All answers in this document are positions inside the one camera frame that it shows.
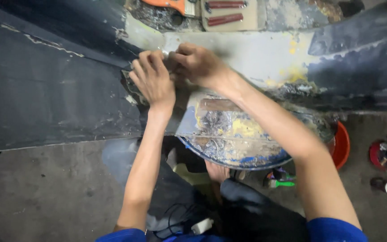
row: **person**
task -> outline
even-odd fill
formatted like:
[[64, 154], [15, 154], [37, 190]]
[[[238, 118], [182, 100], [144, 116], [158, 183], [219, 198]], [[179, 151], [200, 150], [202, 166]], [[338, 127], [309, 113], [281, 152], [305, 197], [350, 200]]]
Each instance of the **person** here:
[[[216, 216], [204, 197], [171, 170], [161, 149], [175, 104], [174, 82], [163, 54], [145, 51], [132, 63], [129, 76], [150, 104], [148, 122], [141, 142], [109, 140], [103, 150], [103, 162], [125, 191], [114, 232], [97, 242], [146, 241], [150, 231], [152, 237], [166, 242], [367, 241], [332, 158], [318, 137], [212, 51], [183, 43], [172, 58], [179, 63], [177, 73], [237, 104], [293, 157], [305, 218], [229, 178], [228, 168], [206, 161], [210, 179], [220, 184], [221, 206]], [[215, 225], [195, 234], [191, 227], [206, 218]]]

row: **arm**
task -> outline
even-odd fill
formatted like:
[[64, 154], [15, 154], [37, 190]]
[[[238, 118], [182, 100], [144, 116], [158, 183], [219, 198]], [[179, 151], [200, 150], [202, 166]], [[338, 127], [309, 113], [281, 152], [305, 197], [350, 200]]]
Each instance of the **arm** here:
[[140, 53], [129, 77], [150, 103], [148, 122], [126, 182], [123, 206], [114, 231], [136, 228], [145, 231], [146, 216], [156, 184], [162, 140], [175, 102], [174, 84], [160, 51]]
[[331, 217], [361, 228], [331, 156], [313, 132], [245, 82], [210, 50], [181, 44], [175, 59], [183, 66], [179, 73], [232, 100], [293, 157], [307, 220]]

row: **dark pants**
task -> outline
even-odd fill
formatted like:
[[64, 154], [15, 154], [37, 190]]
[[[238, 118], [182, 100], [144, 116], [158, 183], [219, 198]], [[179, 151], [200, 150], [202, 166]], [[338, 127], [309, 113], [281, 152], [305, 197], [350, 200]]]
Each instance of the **dark pants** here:
[[[137, 139], [108, 140], [102, 160], [125, 189], [138, 150]], [[227, 179], [221, 185], [223, 206], [219, 208], [223, 234], [233, 241], [308, 241], [306, 220], [253, 188]], [[213, 212], [193, 186], [174, 173], [161, 158], [159, 175], [148, 211], [146, 228], [160, 238], [189, 232], [192, 225]]]

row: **blue sleeve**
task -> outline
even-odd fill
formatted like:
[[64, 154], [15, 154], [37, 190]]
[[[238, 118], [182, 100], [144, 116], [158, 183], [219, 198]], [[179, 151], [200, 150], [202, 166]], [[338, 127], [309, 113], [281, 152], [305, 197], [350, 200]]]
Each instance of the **blue sleeve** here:
[[320, 217], [307, 223], [311, 242], [368, 242], [365, 234], [340, 219]]
[[123, 229], [99, 237], [95, 242], [146, 242], [146, 235], [140, 229]]

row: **left hand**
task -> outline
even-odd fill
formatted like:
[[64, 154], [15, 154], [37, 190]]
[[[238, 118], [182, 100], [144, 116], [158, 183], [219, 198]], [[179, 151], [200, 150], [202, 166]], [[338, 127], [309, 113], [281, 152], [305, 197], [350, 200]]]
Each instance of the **left hand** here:
[[129, 77], [137, 85], [150, 104], [150, 110], [172, 113], [175, 103], [174, 82], [164, 66], [164, 56], [160, 50], [144, 51], [139, 59], [132, 62]]

